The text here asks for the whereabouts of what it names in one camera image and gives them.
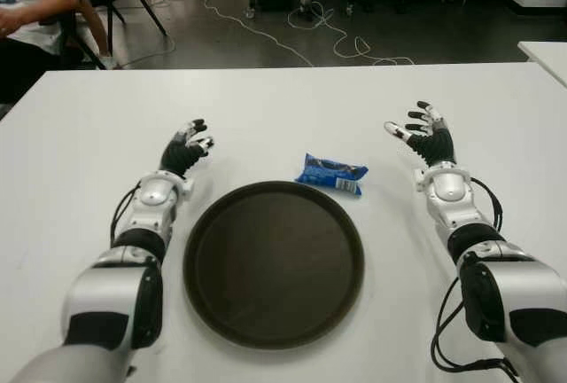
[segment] white table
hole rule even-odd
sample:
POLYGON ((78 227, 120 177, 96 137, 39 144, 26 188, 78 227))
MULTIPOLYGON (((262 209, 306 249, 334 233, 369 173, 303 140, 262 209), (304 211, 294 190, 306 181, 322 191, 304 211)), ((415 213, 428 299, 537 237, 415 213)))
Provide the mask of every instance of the white table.
POLYGON ((517 46, 567 87, 567 42, 520 42, 517 46))
MULTIPOLYGON (((0 380, 60 343, 66 290, 107 248, 122 193, 155 169, 181 123, 205 117, 217 145, 193 169, 196 188, 175 224, 162 335, 137 354, 129 382, 506 381, 499 371, 448 375, 429 358, 454 267, 414 192, 422 162, 382 129, 406 120, 419 99, 445 114, 461 164, 500 197, 504 236, 567 276, 567 90, 537 64, 50 73, 0 122, 0 380), (186 301, 186 239, 222 194, 292 180, 305 152, 369 167, 361 198, 329 192, 361 234, 360 299, 338 328, 303 348, 232 345, 186 301)), ((462 317, 443 344, 462 361, 496 353, 462 317)))

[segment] round tray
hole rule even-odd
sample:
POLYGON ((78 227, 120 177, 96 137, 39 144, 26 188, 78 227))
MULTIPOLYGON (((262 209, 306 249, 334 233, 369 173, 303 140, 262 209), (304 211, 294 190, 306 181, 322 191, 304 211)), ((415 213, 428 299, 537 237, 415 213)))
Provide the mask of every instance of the round tray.
POLYGON ((210 206, 185 250, 185 288, 220 335, 254 348, 318 339, 354 304, 364 254, 346 212, 302 184, 263 182, 210 206))

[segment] black pants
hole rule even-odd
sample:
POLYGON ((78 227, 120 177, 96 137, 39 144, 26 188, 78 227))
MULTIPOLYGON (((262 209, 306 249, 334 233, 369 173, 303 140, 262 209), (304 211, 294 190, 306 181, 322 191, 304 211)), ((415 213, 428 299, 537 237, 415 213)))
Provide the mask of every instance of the black pants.
POLYGON ((17 102, 48 70, 57 70, 59 57, 12 39, 0 39, 0 104, 17 102))

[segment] person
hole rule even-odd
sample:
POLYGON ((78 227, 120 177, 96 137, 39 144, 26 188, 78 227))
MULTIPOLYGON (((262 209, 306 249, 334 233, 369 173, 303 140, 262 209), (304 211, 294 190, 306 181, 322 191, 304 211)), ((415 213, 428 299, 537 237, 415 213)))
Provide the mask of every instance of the person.
POLYGON ((114 59, 108 51, 108 41, 106 37, 105 26, 98 16, 97 11, 92 6, 90 0, 79 0, 79 8, 77 9, 82 14, 89 25, 90 33, 92 34, 98 47, 98 56, 101 62, 107 69, 118 68, 118 62, 114 59))
POLYGON ((78 0, 0 0, 0 103, 17 102, 47 70, 58 69, 59 24, 40 21, 70 12, 78 0))

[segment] robot finger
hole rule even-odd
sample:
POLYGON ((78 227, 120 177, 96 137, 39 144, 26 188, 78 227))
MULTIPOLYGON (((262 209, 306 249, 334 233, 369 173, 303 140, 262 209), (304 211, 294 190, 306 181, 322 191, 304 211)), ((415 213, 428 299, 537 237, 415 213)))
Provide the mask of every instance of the robot finger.
POLYGON ((425 110, 433 122, 443 121, 443 116, 431 104, 425 101, 417 101, 417 106, 419 106, 422 110, 425 110))
POLYGON ((409 111, 408 117, 411 119, 419 119, 421 121, 425 121, 427 124, 432 124, 433 119, 426 113, 421 113, 419 111, 409 111))
POLYGON ((214 139, 212 139, 211 137, 204 137, 202 139, 198 139, 194 142, 191 142, 193 145, 198 145, 201 147, 201 149, 203 150, 203 157, 206 157, 208 155, 208 151, 213 148, 214 146, 214 139))
POLYGON ((189 132, 187 133, 187 137, 194 137, 199 132, 203 132, 206 130, 206 124, 203 119, 194 120, 189 123, 189 132))
POLYGON ((414 135, 413 133, 405 130, 404 128, 401 128, 400 126, 398 126, 393 121, 387 121, 386 123, 384 123, 384 129, 390 135, 392 135, 394 137, 398 137, 399 139, 401 139, 405 143, 407 143, 408 140, 414 135))
POLYGON ((417 131, 417 132, 422 132, 426 135, 431 134, 431 126, 422 126, 421 124, 407 124, 406 129, 417 131))

